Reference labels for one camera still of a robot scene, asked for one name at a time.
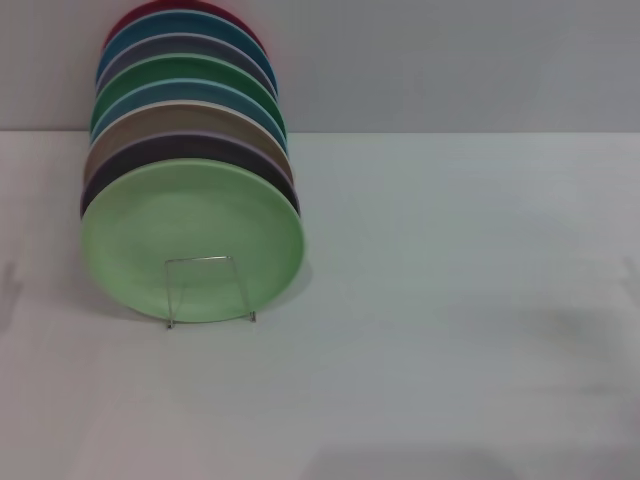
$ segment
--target light green plate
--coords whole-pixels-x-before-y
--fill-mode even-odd
[[[105,188],[82,224],[88,269],[109,295],[141,313],[168,317],[164,262],[231,255],[252,310],[276,298],[304,255],[300,219],[260,177],[225,163],[178,159],[134,170]],[[171,268],[179,322],[246,315],[231,265]]]

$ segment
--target beige plate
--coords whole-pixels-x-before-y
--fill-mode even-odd
[[[179,130],[223,133],[262,150],[293,182],[287,154],[260,124],[235,110],[213,103],[175,100],[138,108],[105,129],[91,145],[84,183],[122,147],[140,138]]]

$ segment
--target white wall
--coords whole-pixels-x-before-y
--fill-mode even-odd
[[[296,284],[167,332],[84,273],[86,133],[0,134],[3,477],[635,479],[639,147],[293,135]]]
[[[0,5],[0,129],[85,129],[138,0]],[[267,45],[294,132],[639,131],[634,0],[219,0]]]

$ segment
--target plate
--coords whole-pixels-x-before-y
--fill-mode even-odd
[[[287,129],[271,94],[251,75],[230,63],[204,55],[159,55],[135,63],[111,80],[96,98],[91,115],[90,131],[102,114],[120,97],[147,83],[176,78],[195,78],[222,83],[250,96],[269,112],[282,132]]]
[[[293,182],[287,154],[259,123],[235,110],[194,101],[159,102],[136,109],[109,125],[93,142],[84,181],[111,155],[137,139],[178,130],[218,132],[266,153]]]
[[[276,98],[277,93],[269,77],[258,64],[242,50],[217,38],[188,33],[169,33],[145,38],[120,52],[107,65],[98,79],[97,93],[122,70],[156,55],[167,53],[195,53],[219,58],[244,70],[266,88]]]
[[[82,194],[81,214],[109,184],[136,168],[175,158],[218,160],[252,172],[276,187],[300,213],[293,185],[282,169],[260,150],[234,137],[211,132],[174,132],[136,140],[116,153],[91,176]]]
[[[292,282],[304,255],[300,218],[269,182],[214,160],[177,159],[129,172],[105,188],[82,221],[88,270],[113,299],[168,317],[164,262],[232,256],[252,310]],[[229,265],[173,269],[179,322],[246,315]]]
[[[264,50],[265,52],[267,51],[262,43],[260,43],[260,39],[258,38],[258,36],[253,33],[253,30],[251,30],[249,26],[238,17],[216,5],[211,5],[210,3],[206,2],[200,2],[198,0],[156,0],[155,2],[149,2],[145,3],[144,5],[140,5],[139,7],[131,10],[120,20],[118,20],[118,23],[114,25],[114,27],[107,35],[102,48],[104,49],[120,30],[122,30],[130,23],[135,22],[139,18],[152,13],[175,9],[196,10],[199,12],[210,13],[212,15],[215,15],[216,17],[223,18],[247,32],[247,34],[251,36],[251,38],[253,38],[258,45],[260,45],[260,48],[262,48],[262,50]]]
[[[271,64],[264,50],[242,29],[228,21],[208,13],[191,10],[167,10],[142,17],[116,34],[102,53],[96,81],[109,62],[125,48],[148,37],[164,33],[197,33],[225,41],[249,55],[265,72],[278,91]]]
[[[148,83],[120,97],[96,123],[91,141],[122,115],[136,108],[167,100],[198,100],[232,108],[262,125],[287,150],[287,141],[278,124],[254,99],[221,83],[193,79]]]

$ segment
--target white table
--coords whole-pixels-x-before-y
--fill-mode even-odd
[[[0,134],[2,478],[640,471],[640,135],[291,135],[297,282],[170,332],[83,269],[87,148]]]

